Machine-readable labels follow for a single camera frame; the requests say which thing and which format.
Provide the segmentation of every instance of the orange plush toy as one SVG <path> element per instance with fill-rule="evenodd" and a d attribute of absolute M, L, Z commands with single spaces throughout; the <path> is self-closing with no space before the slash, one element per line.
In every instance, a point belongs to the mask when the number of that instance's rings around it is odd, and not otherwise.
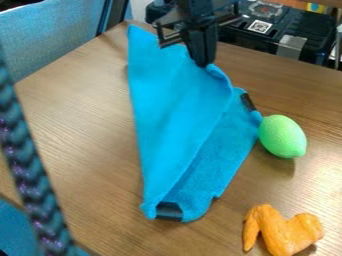
<path fill-rule="evenodd" d="M 254 246 L 260 231 L 273 256 L 291 256 L 324 235 L 323 226 L 316 216 L 302 213 L 285 220 L 269 204 L 257 205 L 248 212 L 243 232 L 245 251 Z"/>

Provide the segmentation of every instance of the wood grain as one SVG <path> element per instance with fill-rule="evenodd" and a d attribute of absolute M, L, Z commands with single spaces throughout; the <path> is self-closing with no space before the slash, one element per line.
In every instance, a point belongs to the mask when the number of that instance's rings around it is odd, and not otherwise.
<path fill-rule="evenodd" d="M 306 10 L 307 3 L 301 2 L 300 0 L 267 0 L 266 2 L 274 2 L 279 4 L 284 4 L 297 9 Z"/>
<path fill-rule="evenodd" d="M 305 157 L 259 144 L 199 221 L 148 221 L 127 85 L 123 23 L 16 88 L 76 239 L 101 255 L 227 256 L 242 252 L 242 221 L 268 202 L 284 216 L 318 215 L 326 236 L 299 255 L 342 255 L 342 73 L 220 43 L 216 64 L 264 114 L 295 119 Z M 0 161 L 0 194 L 18 202 Z M 262 241 L 248 255 L 268 255 Z"/>
<path fill-rule="evenodd" d="M 323 5 L 331 6 L 331 7 L 342 8 L 341 0 L 298 0 L 298 1 L 308 2 L 308 3 L 317 3 L 317 4 L 323 4 Z"/>

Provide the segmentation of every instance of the green ball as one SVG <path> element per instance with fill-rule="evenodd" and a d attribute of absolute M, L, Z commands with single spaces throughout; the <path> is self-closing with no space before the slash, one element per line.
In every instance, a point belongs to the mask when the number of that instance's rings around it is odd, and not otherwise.
<path fill-rule="evenodd" d="M 306 136 L 292 119 L 282 115 L 264 117 L 259 127 L 261 144 L 273 155 L 282 158 L 304 156 Z"/>

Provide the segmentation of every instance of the black metal frame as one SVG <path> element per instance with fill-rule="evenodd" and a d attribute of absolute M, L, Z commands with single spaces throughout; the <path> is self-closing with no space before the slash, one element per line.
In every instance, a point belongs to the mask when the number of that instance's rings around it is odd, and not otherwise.
<path fill-rule="evenodd" d="M 176 7 L 154 23 L 161 48 L 184 42 L 190 57 L 200 67 L 213 63 L 218 40 L 218 26 L 241 19 L 238 1 L 176 0 Z M 223 8 L 230 5 L 229 11 Z M 178 27 L 164 35 L 163 29 Z"/>
<path fill-rule="evenodd" d="M 110 10 L 107 30 L 119 24 L 125 19 L 129 0 L 114 0 Z"/>
<path fill-rule="evenodd" d="M 119 24 L 125 19 L 128 2 L 129 0 L 113 0 L 113 3 L 111 5 L 111 0 L 105 0 L 103 4 L 101 19 L 97 30 L 97 35 L 100 35 L 103 32 L 103 26 L 105 25 L 105 22 L 107 20 L 108 11 L 110 13 L 107 22 L 107 27 L 105 28 L 105 30 L 114 27 L 115 25 Z"/>

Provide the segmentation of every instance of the braided cable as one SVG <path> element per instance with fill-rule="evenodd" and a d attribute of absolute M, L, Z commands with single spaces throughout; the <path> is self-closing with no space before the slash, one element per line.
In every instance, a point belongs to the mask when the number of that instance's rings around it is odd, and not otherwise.
<path fill-rule="evenodd" d="M 0 51 L 0 143 L 45 255 L 76 255 L 57 198 L 30 135 Z"/>

